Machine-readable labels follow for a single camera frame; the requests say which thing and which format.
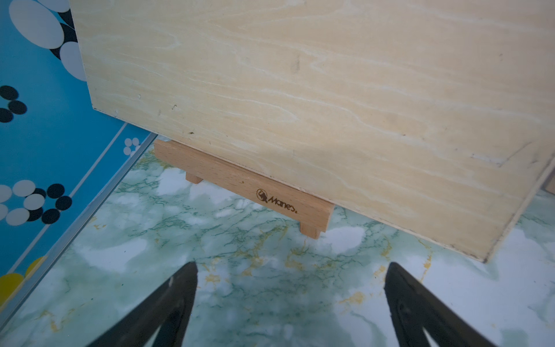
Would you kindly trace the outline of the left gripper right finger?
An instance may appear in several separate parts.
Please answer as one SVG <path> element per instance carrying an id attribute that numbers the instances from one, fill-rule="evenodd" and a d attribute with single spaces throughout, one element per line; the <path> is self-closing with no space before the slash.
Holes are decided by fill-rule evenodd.
<path id="1" fill-rule="evenodd" d="M 493 346 L 398 263 L 390 263 L 384 291 L 400 346 Z"/>

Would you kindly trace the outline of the plywood board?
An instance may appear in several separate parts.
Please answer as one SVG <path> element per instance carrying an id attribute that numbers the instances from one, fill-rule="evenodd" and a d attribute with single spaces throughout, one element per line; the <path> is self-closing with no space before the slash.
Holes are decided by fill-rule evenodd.
<path id="1" fill-rule="evenodd" d="M 72 1 L 94 109 L 486 262 L 554 169 L 553 1 Z"/>

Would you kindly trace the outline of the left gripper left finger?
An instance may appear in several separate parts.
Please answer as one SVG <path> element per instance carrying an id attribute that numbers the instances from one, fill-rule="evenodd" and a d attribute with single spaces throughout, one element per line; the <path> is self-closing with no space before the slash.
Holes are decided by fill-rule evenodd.
<path id="1" fill-rule="evenodd" d="M 185 264 L 91 346 L 181 346 L 195 303 L 195 262 Z"/>

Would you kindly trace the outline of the wooden easel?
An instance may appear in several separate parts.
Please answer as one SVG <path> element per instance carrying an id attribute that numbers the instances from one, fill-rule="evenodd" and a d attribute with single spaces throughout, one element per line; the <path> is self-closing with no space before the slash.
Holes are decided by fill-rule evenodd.
<path id="1" fill-rule="evenodd" d="M 173 140 L 156 140 L 154 151 L 157 159 L 185 171 L 188 182 L 207 181 L 298 221 L 307 237 L 318 239 L 328 229 L 331 202 Z"/>

